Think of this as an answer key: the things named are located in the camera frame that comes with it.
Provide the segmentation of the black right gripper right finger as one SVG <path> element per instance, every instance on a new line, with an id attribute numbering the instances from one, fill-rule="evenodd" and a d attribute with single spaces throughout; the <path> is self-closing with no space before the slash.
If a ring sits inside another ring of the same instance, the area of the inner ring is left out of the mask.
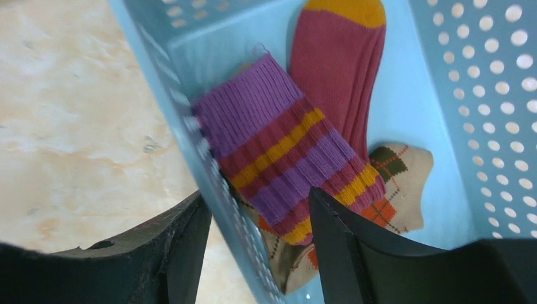
<path id="1" fill-rule="evenodd" d="M 535 303 L 536 240 L 442 250 L 395 234 L 318 187 L 309 194 L 326 303 Z"/>

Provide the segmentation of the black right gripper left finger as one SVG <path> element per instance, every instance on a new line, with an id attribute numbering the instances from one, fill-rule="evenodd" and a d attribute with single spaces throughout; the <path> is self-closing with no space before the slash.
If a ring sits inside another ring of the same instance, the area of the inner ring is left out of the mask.
<path id="1" fill-rule="evenodd" d="M 2 303 L 194 303 L 211 212 L 200 193 L 88 249 L 1 245 Z"/>

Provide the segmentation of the purple red striped sock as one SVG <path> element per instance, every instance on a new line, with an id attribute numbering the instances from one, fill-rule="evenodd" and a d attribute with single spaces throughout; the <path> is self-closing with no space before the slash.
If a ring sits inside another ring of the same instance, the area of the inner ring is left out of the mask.
<path id="1" fill-rule="evenodd" d="M 353 212 L 385 195 L 366 145 L 385 35 L 380 1 L 309 1 L 289 71 L 265 54 L 194 106 L 225 178 L 288 244 L 312 242 L 311 188 Z"/>

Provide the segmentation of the light blue plastic basket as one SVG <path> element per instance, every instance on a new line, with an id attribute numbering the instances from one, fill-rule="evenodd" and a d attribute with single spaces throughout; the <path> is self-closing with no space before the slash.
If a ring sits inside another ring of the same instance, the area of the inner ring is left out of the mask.
<path id="1" fill-rule="evenodd" d="M 322 303 L 319 279 L 284 296 L 258 229 L 231 198 L 191 105 L 248 60 L 288 65 L 303 1 L 112 1 L 202 197 L 258 303 Z M 451 249 L 536 237 L 536 2 L 385 1 L 368 142 L 426 148 L 425 226 Z"/>

